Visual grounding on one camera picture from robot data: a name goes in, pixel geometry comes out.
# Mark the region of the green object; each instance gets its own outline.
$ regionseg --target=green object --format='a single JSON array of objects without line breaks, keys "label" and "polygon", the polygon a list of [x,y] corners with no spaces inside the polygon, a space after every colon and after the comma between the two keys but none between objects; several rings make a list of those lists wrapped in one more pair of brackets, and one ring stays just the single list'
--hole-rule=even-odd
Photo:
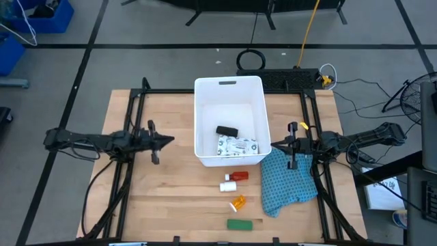
[{"label": "green object", "polygon": [[241,219],[228,219],[227,220],[228,230],[253,230],[252,221],[244,221]]}]

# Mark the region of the white plastic bin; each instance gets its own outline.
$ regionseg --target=white plastic bin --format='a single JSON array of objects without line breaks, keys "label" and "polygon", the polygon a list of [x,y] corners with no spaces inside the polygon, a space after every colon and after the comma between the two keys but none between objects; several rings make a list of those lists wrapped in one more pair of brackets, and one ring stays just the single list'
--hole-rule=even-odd
[{"label": "white plastic bin", "polygon": [[[270,154],[266,102],[259,77],[196,79],[194,91],[194,148],[203,165],[255,165]],[[258,154],[217,156],[217,126],[236,128],[239,137],[255,139]]]}]

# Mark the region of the blue towel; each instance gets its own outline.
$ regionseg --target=blue towel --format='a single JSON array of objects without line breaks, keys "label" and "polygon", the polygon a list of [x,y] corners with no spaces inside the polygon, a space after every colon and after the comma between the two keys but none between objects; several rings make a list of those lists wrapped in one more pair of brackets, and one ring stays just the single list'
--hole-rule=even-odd
[{"label": "blue towel", "polygon": [[307,202],[318,193],[310,169],[313,156],[296,154],[298,169],[287,168],[290,156],[273,148],[261,163],[262,208],[270,217],[278,217],[283,206]]}]

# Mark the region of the blue bin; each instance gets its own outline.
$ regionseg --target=blue bin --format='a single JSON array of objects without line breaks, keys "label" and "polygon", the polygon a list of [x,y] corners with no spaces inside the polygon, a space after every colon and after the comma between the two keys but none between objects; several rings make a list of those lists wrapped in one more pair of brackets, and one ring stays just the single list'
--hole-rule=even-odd
[{"label": "blue bin", "polygon": [[19,61],[25,48],[10,33],[0,33],[0,76],[8,76]]},{"label": "blue bin", "polygon": [[[19,4],[14,0],[14,17],[6,17],[5,19],[11,23],[15,30],[30,33],[30,30],[25,22],[25,19],[18,18],[23,16]],[[45,4],[46,0],[20,0],[21,5],[25,10],[36,7],[40,4]],[[61,0],[59,6],[52,18],[27,18],[29,24],[33,27],[36,33],[64,33],[66,32],[71,18],[73,17],[73,7],[68,0]]]}]

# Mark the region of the white paper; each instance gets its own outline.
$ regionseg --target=white paper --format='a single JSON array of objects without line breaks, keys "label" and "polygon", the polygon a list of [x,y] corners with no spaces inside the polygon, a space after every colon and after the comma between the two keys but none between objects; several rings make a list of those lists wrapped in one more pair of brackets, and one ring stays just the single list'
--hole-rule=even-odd
[{"label": "white paper", "polygon": [[[361,171],[364,173],[371,170],[371,168],[362,167]],[[401,190],[399,189],[399,183],[396,178],[387,178],[381,181],[388,188],[392,189],[396,194],[401,196]],[[368,209],[375,210],[400,210],[405,209],[404,202],[393,195],[390,191],[385,189],[378,183],[367,185],[364,188]]]}]

